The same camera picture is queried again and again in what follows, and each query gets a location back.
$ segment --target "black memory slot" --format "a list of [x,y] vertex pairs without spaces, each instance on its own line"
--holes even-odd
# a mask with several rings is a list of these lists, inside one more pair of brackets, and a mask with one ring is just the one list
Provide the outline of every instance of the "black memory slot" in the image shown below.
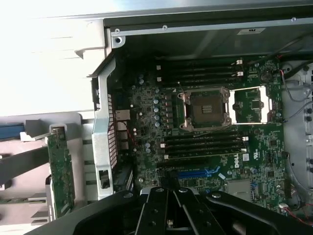
[[206,158],[195,158],[195,159],[176,159],[172,161],[164,161],[158,162],[156,164],[157,168],[160,167],[175,167],[175,166],[182,166],[182,165],[199,165],[199,164],[207,164],[208,161]]
[[235,138],[242,137],[243,133],[237,131],[227,131],[227,132],[212,132],[204,133],[205,135],[195,137],[195,134],[192,135],[180,135],[180,136],[166,136],[164,140],[166,142],[180,142],[181,140],[211,140],[216,138]]
[[218,150],[206,150],[206,151],[197,151],[197,152],[190,152],[190,153],[173,153],[169,154],[169,159],[177,159],[177,158],[193,158],[193,157],[210,157],[216,155],[227,155],[227,154],[235,154],[235,153],[242,153],[241,148],[224,148]]
[[220,66],[220,67],[208,67],[208,66],[199,66],[199,67],[184,67],[176,69],[166,69],[165,72],[168,74],[188,74],[188,73],[197,73],[197,72],[233,72],[236,71],[236,67],[233,66]]
[[233,141],[220,141],[220,142],[200,142],[200,143],[194,143],[194,144],[178,144],[178,145],[171,145],[165,147],[165,153],[168,151],[184,151],[184,150],[198,150],[201,148],[210,148],[210,147],[218,147],[218,146],[226,146],[226,145],[237,145],[237,144],[243,144],[242,140],[233,140]]
[[[241,79],[238,77],[232,77],[232,78],[227,78],[227,79],[215,79],[215,80],[189,80],[189,81],[182,81],[180,82],[180,85],[183,87],[188,87],[188,86],[205,86],[205,85],[211,85],[211,86],[226,86],[234,83],[240,83]],[[163,87],[176,87],[177,82],[169,82],[169,83],[162,83]]]
[[238,136],[220,136],[215,138],[194,138],[194,139],[182,139],[182,140],[168,140],[165,141],[166,146],[181,145],[181,144],[197,144],[206,142],[221,142],[221,141],[236,141],[241,140]]
[[179,153],[193,153],[193,152],[208,152],[208,151],[218,151],[220,150],[221,152],[223,152],[224,150],[227,149],[234,149],[234,148],[245,148],[245,146],[243,146],[242,144],[232,144],[232,145],[218,145],[218,146],[212,146],[212,147],[202,147],[202,148],[198,148],[198,149],[167,149],[165,150],[165,154],[179,154]]

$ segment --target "blue connector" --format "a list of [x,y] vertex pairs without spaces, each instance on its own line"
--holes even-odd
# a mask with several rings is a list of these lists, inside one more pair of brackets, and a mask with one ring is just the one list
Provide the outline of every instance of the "blue connector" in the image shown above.
[[186,178],[203,178],[203,177],[211,177],[212,174],[219,171],[221,167],[218,166],[215,170],[193,170],[193,171],[182,171],[178,173],[179,179],[186,179]]

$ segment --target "green expansion card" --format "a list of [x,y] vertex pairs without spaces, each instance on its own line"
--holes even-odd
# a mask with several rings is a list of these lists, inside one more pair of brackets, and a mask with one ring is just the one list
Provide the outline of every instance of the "green expansion card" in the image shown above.
[[129,65],[128,84],[113,97],[116,110],[130,109],[117,129],[131,137],[135,188],[160,185],[170,172],[180,186],[280,212],[290,182],[279,66],[275,59],[246,65],[251,59],[145,62],[136,72]]
[[64,128],[54,128],[47,141],[51,170],[50,189],[54,217],[60,218],[74,208],[72,161],[67,148]]

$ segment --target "sticker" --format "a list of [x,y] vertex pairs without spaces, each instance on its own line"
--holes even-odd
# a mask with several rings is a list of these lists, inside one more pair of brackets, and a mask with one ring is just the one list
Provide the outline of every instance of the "sticker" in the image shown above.
[[255,150],[255,153],[253,153],[253,158],[258,159],[259,158],[259,152],[258,150]]
[[226,177],[225,177],[222,173],[219,174],[219,177],[220,177],[222,180],[226,179]]
[[259,34],[264,31],[265,28],[245,28],[239,31],[237,35],[247,35],[247,34]]
[[235,154],[235,168],[239,168],[239,156]]
[[244,153],[244,154],[243,154],[243,161],[244,161],[244,162],[249,161],[249,154],[248,154],[248,153]]

